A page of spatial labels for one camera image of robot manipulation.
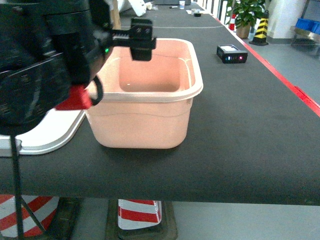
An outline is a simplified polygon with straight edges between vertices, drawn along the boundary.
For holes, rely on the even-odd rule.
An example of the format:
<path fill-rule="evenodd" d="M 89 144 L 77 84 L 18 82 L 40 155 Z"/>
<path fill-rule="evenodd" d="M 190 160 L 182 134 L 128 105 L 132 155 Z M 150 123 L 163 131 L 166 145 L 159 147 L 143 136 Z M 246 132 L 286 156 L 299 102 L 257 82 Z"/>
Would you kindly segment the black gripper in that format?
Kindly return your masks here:
<path fill-rule="evenodd" d="M 150 19 L 134 17 L 130 29 L 112 30 L 111 1 L 46 0 L 44 19 L 54 48 L 63 54 L 73 85 L 88 85 L 106 62 L 105 50 L 130 49 L 134 61 L 150 61 L 156 49 Z"/>

